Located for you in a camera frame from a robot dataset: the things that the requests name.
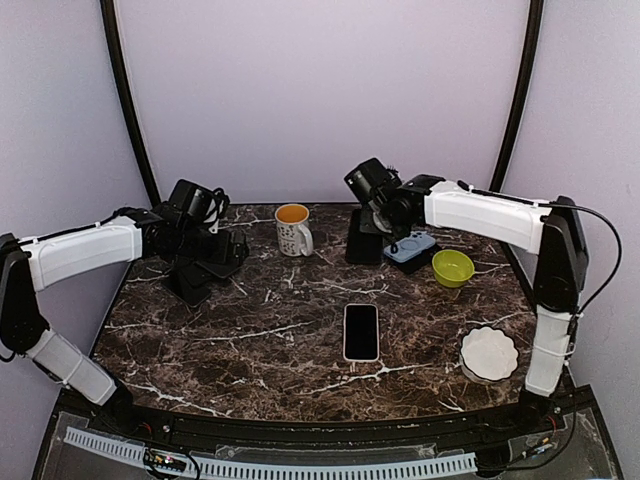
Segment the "purple-edged black smartphone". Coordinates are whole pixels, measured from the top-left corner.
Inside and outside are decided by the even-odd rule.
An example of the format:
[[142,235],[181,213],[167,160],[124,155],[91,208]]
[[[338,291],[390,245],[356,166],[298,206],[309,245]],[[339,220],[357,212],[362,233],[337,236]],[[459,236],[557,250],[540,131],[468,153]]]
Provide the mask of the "purple-edged black smartphone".
[[200,259],[196,261],[196,265],[214,277],[225,279],[238,271],[242,266],[242,262],[237,259],[232,259],[226,263],[215,263],[209,259]]

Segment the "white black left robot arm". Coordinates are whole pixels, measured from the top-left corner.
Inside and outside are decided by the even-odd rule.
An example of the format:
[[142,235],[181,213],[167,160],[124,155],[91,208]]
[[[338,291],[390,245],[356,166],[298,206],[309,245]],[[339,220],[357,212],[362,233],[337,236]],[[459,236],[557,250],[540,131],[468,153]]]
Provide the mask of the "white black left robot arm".
[[49,235],[1,236],[1,343],[12,356],[26,357],[62,386],[103,407],[101,417],[120,436],[141,427],[140,412],[124,399],[121,382],[88,357],[48,317],[56,293],[79,288],[78,313],[104,309],[90,302],[89,290],[106,285],[100,273],[122,277],[126,266],[161,257],[180,268],[203,266],[210,275],[237,270],[249,248],[237,232],[211,232],[204,225],[182,225],[149,209],[123,208],[108,219]]

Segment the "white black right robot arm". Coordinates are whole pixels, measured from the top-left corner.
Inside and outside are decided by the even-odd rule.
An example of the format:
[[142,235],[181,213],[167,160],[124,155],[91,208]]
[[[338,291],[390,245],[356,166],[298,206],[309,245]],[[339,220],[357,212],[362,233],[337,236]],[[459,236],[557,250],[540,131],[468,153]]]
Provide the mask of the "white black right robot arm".
[[375,228],[400,240],[417,226],[469,232],[509,244],[537,258],[533,292],[536,330],[525,388],[535,394],[516,405],[510,424],[534,432],[549,416],[542,397],[555,392],[580,317],[588,264],[584,233],[567,197],[555,202],[508,197],[462,181],[421,174],[403,182],[387,169],[345,178]]

